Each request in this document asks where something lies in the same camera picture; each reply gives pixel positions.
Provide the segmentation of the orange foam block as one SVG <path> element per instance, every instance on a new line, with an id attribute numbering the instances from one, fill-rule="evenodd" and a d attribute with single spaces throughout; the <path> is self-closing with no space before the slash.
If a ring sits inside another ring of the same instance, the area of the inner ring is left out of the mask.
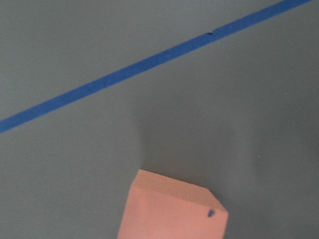
<path id="1" fill-rule="evenodd" d="M 228 212 L 206 188 L 140 169 L 119 239 L 222 239 Z"/>

